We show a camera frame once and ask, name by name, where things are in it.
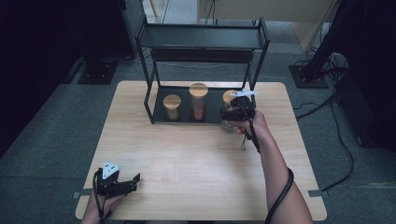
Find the jar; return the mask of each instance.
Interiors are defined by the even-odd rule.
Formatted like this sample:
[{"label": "jar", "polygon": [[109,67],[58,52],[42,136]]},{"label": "jar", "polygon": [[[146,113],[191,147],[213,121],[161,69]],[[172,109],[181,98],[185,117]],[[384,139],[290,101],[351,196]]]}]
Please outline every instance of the jar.
[{"label": "jar", "polygon": [[167,95],[163,99],[163,105],[165,107],[166,117],[169,120],[173,120],[173,121],[180,120],[181,117],[180,103],[181,103],[180,97],[174,94]]},{"label": "jar", "polygon": [[[223,105],[222,105],[222,110],[223,111],[231,111],[233,108],[231,107],[231,100],[235,98],[234,96],[231,96],[231,93],[236,93],[237,91],[235,90],[229,90],[223,93]],[[236,128],[235,125],[231,124],[230,121],[226,119],[222,119],[220,123],[221,127],[227,131],[227,132],[233,132]]]},{"label": "jar", "polygon": [[204,83],[194,83],[190,86],[192,120],[205,121],[205,96],[207,95],[208,91],[209,88]]}]

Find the person's left hand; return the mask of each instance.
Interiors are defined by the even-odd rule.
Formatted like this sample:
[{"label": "person's left hand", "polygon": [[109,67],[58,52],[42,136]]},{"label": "person's left hand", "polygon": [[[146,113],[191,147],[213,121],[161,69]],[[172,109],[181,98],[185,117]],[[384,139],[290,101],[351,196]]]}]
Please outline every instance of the person's left hand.
[{"label": "person's left hand", "polygon": [[[104,217],[107,216],[109,211],[114,211],[114,209],[120,204],[120,200],[125,197],[125,195],[120,195],[107,199],[104,208]],[[99,204],[102,206],[105,198],[98,195]],[[97,224],[100,223],[98,208],[96,206],[95,196],[93,191],[91,192],[90,199],[88,200],[87,208],[85,209],[84,217],[81,220],[81,224]]]}]

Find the person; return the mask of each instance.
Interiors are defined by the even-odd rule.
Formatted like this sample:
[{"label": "person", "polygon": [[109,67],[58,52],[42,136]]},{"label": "person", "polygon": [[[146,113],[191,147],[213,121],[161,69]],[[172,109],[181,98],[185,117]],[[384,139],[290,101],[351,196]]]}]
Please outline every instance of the person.
[{"label": "person", "polygon": [[[247,121],[233,121],[232,123],[237,126],[236,133],[242,135],[247,132],[252,136]],[[257,109],[255,109],[253,127],[260,146],[262,169],[265,175],[267,207],[270,209],[288,182],[289,170],[277,146],[276,140],[268,128],[264,114]],[[106,201],[105,215],[109,210],[114,210],[114,208],[117,207],[122,197],[123,196],[119,196]],[[99,215],[92,193],[81,223],[96,224],[99,223],[98,218]],[[312,222],[312,217],[304,197],[297,185],[293,182],[289,192],[274,212],[271,223],[298,224]]]}]

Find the lower shelf tray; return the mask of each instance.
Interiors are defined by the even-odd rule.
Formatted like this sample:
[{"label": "lower shelf tray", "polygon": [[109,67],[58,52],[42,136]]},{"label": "lower shelf tray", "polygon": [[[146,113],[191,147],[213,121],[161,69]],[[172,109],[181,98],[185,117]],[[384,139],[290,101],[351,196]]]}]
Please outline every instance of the lower shelf tray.
[{"label": "lower shelf tray", "polygon": [[[154,108],[154,122],[188,122],[188,123],[217,123],[221,122],[220,110],[223,106],[222,96],[228,90],[242,90],[241,87],[234,88],[210,88],[205,97],[206,114],[204,121],[194,121],[191,118],[191,96],[189,87],[179,86],[161,86],[158,89],[157,99]],[[174,94],[180,97],[180,120],[172,121],[167,119],[163,99],[169,95]]]}]

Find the jar lid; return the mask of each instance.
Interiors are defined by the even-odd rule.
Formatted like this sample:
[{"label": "jar lid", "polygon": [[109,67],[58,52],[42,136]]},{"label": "jar lid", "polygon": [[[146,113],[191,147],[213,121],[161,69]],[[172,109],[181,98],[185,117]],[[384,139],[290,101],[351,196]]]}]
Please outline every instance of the jar lid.
[{"label": "jar lid", "polygon": [[163,99],[163,105],[168,109],[176,109],[178,106],[180,106],[180,103],[181,103],[180,97],[174,94],[167,95]]},{"label": "jar lid", "polygon": [[203,98],[207,95],[209,88],[204,83],[194,83],[190,86],[190,94],[197,98]]},{"label": "jar lid", "polygon": [[225,91],[225,92],[223,93],[223,101],[224,101],[224,103],[227,104],[227,105],[229,105],[230,102],[231,102],[231,100],[232,100],[233,98],[235,98],[234,96],[231,96],[231,93],[236,93],[236,92],[237,92],[236,90]]}]

